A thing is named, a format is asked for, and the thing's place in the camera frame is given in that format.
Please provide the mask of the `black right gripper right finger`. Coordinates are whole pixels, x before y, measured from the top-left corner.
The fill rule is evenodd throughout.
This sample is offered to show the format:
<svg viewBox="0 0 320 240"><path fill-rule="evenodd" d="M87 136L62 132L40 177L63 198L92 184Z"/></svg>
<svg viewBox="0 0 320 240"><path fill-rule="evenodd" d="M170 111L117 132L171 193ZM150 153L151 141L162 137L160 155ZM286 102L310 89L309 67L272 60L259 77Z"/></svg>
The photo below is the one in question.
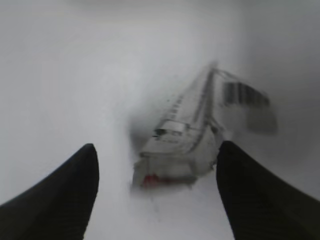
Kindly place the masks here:
<svg viewBox="0 0 320 240"><path fill-rule="evenodd" d="M320 202L267 170L232 141L219 148L218 191L236 240L318 240Z"/></svg>

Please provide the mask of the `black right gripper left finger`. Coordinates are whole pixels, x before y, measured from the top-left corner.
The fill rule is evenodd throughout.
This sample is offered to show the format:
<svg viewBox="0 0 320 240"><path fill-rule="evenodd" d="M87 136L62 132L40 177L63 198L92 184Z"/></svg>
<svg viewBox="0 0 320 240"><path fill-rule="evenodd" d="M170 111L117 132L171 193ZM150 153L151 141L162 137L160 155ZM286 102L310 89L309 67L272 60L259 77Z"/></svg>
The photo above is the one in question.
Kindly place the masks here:
<svg viewBox="0 0 320 240"><path fill-rule="evenodd" d="M87 143L46 178L1 204L2 240L82 240L99 189L99 162Z"/></svg>

